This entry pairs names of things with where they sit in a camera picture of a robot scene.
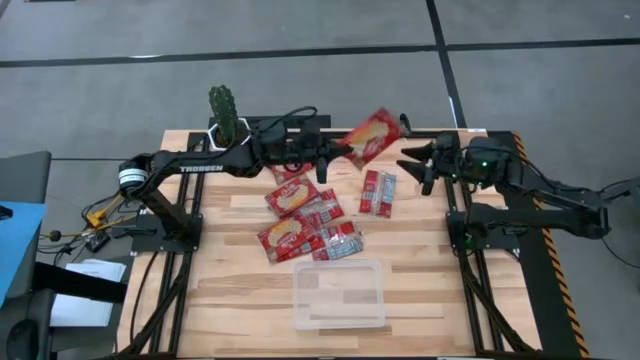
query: robotic arm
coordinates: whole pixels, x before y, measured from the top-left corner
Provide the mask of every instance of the robotic arm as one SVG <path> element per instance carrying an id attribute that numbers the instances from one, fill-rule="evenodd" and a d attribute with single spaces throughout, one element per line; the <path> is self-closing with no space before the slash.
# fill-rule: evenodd
<path id="1" fill-rule="evenodd" d="M 448 132 L 426 146 L 402 152 L 420 161 L 397 163 L 422 184 L 423 195 L 431 194 L 435 180 L 445 177 L 482 189 L 495 186 L 501 193 L 530 196 L 557 208 L 503 210 L 473 203 L 465 213 L 465 225 L 474 236 L 486 237 L 497 227 L 557 228 L 590 239 L 600 239 L 610 231 L 605 203 L 615 198 L 613 195 L 550 180 L 517 152 L 493 139 L 475 137 L 469 146 L 460 147 L 457 132 Z"/>
<path id="2" fill-rule="evenodd" d="M 128 200 L 141 201 L 153 215 L 146 215 L 146 219 L 139 216 L 137 229 L 128 231 L 134 235 L 134 250 L 137 244 L 145 244 L 138 248 L 140 251 L 197 248 L 201 216 L 187 214 L 182 206 L 172 204 L 158 190 L 171 175 L 224 172 L 250 178 L 265 166 L 284 165 L 289 171 L 297 171 L 303 164 L 311 163 L 316 167 L 318 182 L 325 183 L 328 164 L 352 150 L 322 136 L 313 122 L 307 122 L 300 133 L 290 138 L 281 121 L 264 120 L 251 129 L 248 141 L 223 151 L 158 151 L 135 156 L 119 167 L 120 193 Z"/>

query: potted cactus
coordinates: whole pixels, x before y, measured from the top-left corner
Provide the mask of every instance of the potted cactus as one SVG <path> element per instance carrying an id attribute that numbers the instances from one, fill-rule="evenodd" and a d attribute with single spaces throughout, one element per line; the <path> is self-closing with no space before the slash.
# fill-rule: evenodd
<path id="1" fill-rule="evenodd" d="M 213 147 L 225 149 L 234 144 L 244 144 L 249 138 L 249 126 L 245 119 L 238 118 L 231 90 L 224 85 L 211 87 L 209 104 L 216 122 L 209 130 Z"/>

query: cactus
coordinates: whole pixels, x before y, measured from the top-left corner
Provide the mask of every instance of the cactus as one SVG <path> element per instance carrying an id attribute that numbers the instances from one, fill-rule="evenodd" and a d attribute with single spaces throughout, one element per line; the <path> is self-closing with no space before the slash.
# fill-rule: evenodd
<path id="1" fill-rule="evenodd" d="M 240 140 L 238 112 L 231 90 L 224 85 L 211 87 L 209 104 L 211 104 L 213 117 L 218 124 L 216 141 L 219 142 L 219 145 L 231 146 L 232 142 Z"/>

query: snack package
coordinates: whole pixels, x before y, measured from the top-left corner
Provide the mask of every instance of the snack package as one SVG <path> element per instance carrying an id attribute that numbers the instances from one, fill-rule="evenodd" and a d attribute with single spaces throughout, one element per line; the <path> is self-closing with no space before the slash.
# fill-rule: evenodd
<path id="1" fill-rule="evenodd" d="M 315 236 L 310 241 L 280 256 L 273 262 L 283 262 L 289 259 L 293 259 L 298 256 L 310 253 L 313 250 L 322 249 L 324 246 L 324 241 L 319 236 Z"/>
<path id="2" fill-rule="evenodd" d="M 351 221 L 322 229 L 319 235 L 325 247 L 311 254 L 314 261 L 336 260 L 363 249 L 362 233 Z"/>
<path id="3" fill-rule="evenodd" d="M 353 148 L 353 152 L 345 157 L 362 170 L 373 158 L 407 133 L 407 129 L 398 119 L 387 109 L 380 108 L 339 143 L 348 144 Z"/>
<path id="4" fill-rule="evenodd" d="M 340 207 L 333 189 L 321 192 L 318 197 L 303 205 L 296 212 L 309 219 L 315 227 L 320 227 L 324 223 L 344 216 L 344 210 Z"/>
<path id="5" fill-rule="evenodd" d="M 258 234 L 258 240 L 270 262 L 278 262 L 278 258 L 314 237 L 317 237 L 316 229 L 306 217 L 299 214 L 281 220 Z"/>
<path id="6" fill-rule="evenodd" d="M 311 251 L 338 245 L 344 241 L 359 240 L 362 235 L 353 222 L 349 221 L 336 226 L 330 226 L 318 231 L 317 236 L 308 242 L 278 257 L 274 262 L 282 262 L 307 254 Z"/>
<path id="7" fill-rule="evenodd" d="M 269 208 L 279 218 L 283 218 L 316 196 L 318 196 L 318 190 L 309 181 L 309 178 L 302 175 L 277 188 L 264 198 L 269 204 Z"/>
<path id="8" fill-rule="evenodd" d="M 395 188 L 395 175 L 367 170 L 360 198 L 360 212 L 390 218 Z"/>
<path id="9" fill-rule="evenodd" d="M 273 177 L 276 178 L 276 184 L 280 185 L 282 183 L 284 183 L 285 181 L 289 180 L 289 179 L 293 179 L 294 177 L 304 174 L 307 171 L 313 169 L 313 165 L 311 164 L 304 164 L 302 165 L 302 167 L 300 168 L 300 170 L 296 171 L 296 172 L 291 172 L 287 169 L 284 168 L 284 166 L 282 165 L 276 165 L 276 166 L 271 166 L 269 167 L 269 170 L 271 170 L 271 172 L 273 173 Z"/>

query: gray floor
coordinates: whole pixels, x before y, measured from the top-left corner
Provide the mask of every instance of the gray floor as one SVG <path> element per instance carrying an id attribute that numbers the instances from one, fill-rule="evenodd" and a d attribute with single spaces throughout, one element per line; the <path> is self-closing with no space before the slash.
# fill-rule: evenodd
<path id="1" fill-rule="evenodd" d="M 640 36 L 633 0 L 437 0 L 437 6 L 448 43 Z M 0 60 L 433 43 L 421 0 L 13 0 L 0 18 Z M 599 188 L 638 174 L 640 153 L 632 149 L 640 131 L 640 47 L 450 56 L 469 127 L 519 131 L 530 159 L 567 183 Z M 406 112 L 414 126 L 454 125 L 433 52 L 9 68 L 0 69 L 0 156 L 48 149 L 56 158 L 122 158 L 154 151 L 165 129 L 206 124 L 206 92 L 216 83 L 233 89 L 243 115 L 312 104 L 331 114 L 334 126 L 348 127 L 384 105 Z M 43 230 L 81 226 L 80 208 L 115 190 L 117 165 L 54 161 Z M 636 214 L 629 202 L 616 205 L 608 241 L 640 263 Z M 591 355 L 637 358 L 638 271 L 599 241 L 554 237 Z M 128 246 L 113 241 L 99 257 L 127 254 Z M 66 358 L 86 357 L 79 354 Z"/>

